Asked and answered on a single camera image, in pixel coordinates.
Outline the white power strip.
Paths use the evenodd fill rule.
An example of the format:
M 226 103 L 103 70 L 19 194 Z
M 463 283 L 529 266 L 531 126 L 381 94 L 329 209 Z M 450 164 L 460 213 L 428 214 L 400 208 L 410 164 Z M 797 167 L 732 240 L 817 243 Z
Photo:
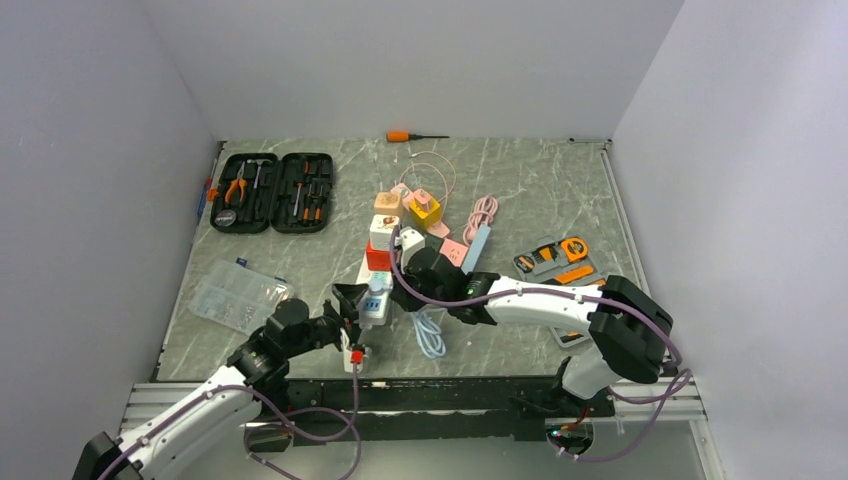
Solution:
M 365 284 L 365 296 L 359 303 L 359 325 L 365 329 L 386 326 L 391 322 L 393 287 L 392 275 L 388 271 L 372 271 L 363 259 L 356 279 Z

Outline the pink cube socket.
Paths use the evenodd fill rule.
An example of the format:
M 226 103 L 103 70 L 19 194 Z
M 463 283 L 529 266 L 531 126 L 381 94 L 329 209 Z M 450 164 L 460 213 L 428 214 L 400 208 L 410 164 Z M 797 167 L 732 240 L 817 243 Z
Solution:
M 439 253 L 445 256 L 454 266 L 461 267 L 469 247 L 450 238 L 445 238 Z

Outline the red cube adapter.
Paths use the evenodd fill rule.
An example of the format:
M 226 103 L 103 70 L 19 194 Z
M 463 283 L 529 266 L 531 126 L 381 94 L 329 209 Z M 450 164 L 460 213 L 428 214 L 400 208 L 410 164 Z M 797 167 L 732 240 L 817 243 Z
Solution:
M 365 249 L 367 268 L 372 272 L 387 272 L 391 270 L 391 261 L 388 250 L 375 249 L 368 242 Z

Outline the light blue power strip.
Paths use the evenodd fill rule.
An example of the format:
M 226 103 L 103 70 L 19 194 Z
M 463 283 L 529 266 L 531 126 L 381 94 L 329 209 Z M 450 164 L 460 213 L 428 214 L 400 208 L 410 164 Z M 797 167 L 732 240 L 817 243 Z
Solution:
M 470 273 L 475 270 L 490 233 L 491 227 L 489 225 L 483 224 L 478 227 L 474 239 L 468 247 L 465 258 L 461 265 L 461 269 L 464 273 Z

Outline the yellow cube adapter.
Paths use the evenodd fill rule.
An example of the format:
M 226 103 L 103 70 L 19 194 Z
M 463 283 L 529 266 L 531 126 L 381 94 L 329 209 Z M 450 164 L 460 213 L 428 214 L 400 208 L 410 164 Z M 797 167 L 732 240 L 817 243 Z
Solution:
M 433 228 L 442 219 L 441 204 L 435 199 L 420 202 L 413 198 L 409 203 L 409 211 L 414 222 L 423 229 Z

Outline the white cube adapter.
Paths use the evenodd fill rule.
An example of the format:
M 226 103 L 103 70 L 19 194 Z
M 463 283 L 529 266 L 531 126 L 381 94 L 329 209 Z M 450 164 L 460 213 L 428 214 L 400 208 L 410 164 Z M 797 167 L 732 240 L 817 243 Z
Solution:
M 375 214 L 369 226 L 369 243 L 372 249 L 388 251 L 393 229 L 400 224 L 397 215 Z

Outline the wooden beige cube adapter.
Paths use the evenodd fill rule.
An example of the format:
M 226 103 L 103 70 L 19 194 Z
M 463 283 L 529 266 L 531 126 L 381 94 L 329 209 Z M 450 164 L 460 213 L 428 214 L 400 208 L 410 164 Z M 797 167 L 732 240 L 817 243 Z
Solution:
M 405 212 L 402 197 L 394 192 L 379 192 L 374 200 L 374 213 L 377 215 L 402 216 Z

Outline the clear plastic screw box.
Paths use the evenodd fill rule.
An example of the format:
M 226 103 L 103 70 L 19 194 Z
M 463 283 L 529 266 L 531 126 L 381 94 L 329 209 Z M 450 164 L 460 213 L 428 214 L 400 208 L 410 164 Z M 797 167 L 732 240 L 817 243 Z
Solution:
M 188 303 L 196 316 L 249 335 L 262 327 L 283 300 L 295 296 L 286 281 L 237 262 L 217 260 L 198 282 Z

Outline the black tool case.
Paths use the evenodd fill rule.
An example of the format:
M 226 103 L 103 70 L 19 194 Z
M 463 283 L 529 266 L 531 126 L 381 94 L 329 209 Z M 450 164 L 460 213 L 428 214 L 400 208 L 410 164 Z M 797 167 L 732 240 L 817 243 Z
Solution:
M 209 190 L 210 225 L 222 233 L 323 230 L 330 220 L 334 162 L 327 153 L 240 153 Z

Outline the grey tool case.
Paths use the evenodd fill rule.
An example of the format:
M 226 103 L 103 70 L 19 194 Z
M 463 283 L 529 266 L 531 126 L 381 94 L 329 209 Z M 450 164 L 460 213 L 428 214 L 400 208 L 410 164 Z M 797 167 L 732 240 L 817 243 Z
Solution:
M 554 286 L 603 286 L 604 274 L 591 256 L 588 243 L 579 236 L 561 239 L 546 236 L 537 245 L 513 257 L 522 281 Z

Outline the pink power strip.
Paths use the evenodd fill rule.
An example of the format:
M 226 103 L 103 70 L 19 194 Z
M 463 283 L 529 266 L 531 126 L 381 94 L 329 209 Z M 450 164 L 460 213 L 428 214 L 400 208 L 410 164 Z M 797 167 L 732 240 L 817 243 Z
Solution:
M 439 238 L 445 238 L 450 233 L 443 221 L 444 209 L 441 203 L 427 190 L 411 189 L 399 183 L 390 192 L 399 197 L 401 206 L 416 227 Z

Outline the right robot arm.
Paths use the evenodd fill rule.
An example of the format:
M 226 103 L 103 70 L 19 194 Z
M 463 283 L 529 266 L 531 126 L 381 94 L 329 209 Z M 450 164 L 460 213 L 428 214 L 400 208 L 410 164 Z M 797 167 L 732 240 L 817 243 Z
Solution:
M 653 384 L 682 362 L 670 339 L 671 316 L 625 277 L 601 286 L 532 284 L 490 272 L 465 273 L 424 248 L 402 266 L 390 252 L 393 300 L 406 311 L 432 305 L 465 324 L 528 324 L 562 328 L 591 340 L 570 357 L 551 388 L 557 411 L 574 415 L 601 390 L 626 379 Z

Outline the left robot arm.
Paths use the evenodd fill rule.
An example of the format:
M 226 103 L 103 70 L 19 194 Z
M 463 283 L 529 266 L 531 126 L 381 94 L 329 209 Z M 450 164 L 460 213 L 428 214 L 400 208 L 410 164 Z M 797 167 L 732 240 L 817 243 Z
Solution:
M 335 284 L 323 312 L 310 314 L 298 298 L 277 304 L 226 363 L 194 391 L 147 423 L 113 439 L 89 440 L 76 479 L 170 479 L 229 431 L 260 417 L 278 418 L 291 434 L 321 441 L 292 422 L 298 415 L 288 393 L 291 360 L 327 345 L 352 345 L 361 332 L 359 305 L 365 284 Z

